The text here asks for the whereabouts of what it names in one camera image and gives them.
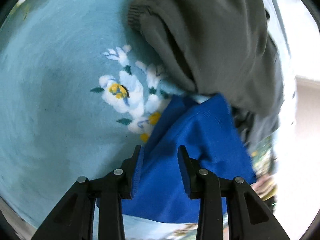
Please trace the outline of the blue sweatshirt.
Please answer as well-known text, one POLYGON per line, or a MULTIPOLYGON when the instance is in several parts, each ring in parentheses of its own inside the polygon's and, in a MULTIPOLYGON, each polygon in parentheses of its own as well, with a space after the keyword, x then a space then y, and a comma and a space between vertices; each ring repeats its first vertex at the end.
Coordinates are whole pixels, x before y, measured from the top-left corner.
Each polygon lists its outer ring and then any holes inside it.
POLYGON ((223 96, 203 103, 174 96, 152 132, 136 173, 128 216, 161 223, 222 222, 219 179, 255 181, 251 159, 223 96))

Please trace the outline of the teal floral bed blanket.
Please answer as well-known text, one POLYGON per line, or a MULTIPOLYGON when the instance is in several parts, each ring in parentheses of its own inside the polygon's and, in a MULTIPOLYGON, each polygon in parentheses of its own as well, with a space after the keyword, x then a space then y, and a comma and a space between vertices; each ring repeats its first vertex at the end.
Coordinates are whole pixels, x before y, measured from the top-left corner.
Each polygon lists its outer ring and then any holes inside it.
POLYGON ((159 38, 133 26, 132 1, 19 0, 1 26, 1 197, 37 228, 79 176, 113 173, 137 145, 126 239, 195 238, 200 202, 185 193, 180 145, 219 177, 257 181, 252 152, 278 128, 277 114, 258 112, 282 85, 270 31, 250 26, 267 41, 266 70, 238 55, 227 72, 246 110, 223 86, 184 88, 159 38))

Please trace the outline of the dark grey pants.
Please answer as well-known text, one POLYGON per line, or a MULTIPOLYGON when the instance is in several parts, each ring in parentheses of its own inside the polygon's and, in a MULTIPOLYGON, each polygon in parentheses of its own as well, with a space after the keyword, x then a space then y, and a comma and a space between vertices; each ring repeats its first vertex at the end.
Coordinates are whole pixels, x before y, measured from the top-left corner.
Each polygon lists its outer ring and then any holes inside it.
POLYGON ((278 128, 283 77, 263 0, 133 0, 127 19, 181 88, 226 98, 245 145, 278 128))

